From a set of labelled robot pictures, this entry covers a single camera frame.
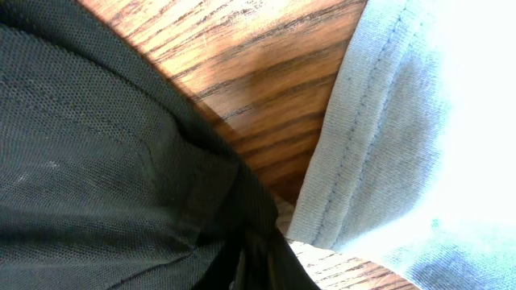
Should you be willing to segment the black t-shirt with white logo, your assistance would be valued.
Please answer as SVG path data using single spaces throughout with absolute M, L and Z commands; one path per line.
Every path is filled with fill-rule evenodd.
M 1 4 L 4 289 L 312 289 L 250 168 L 74 1 Z

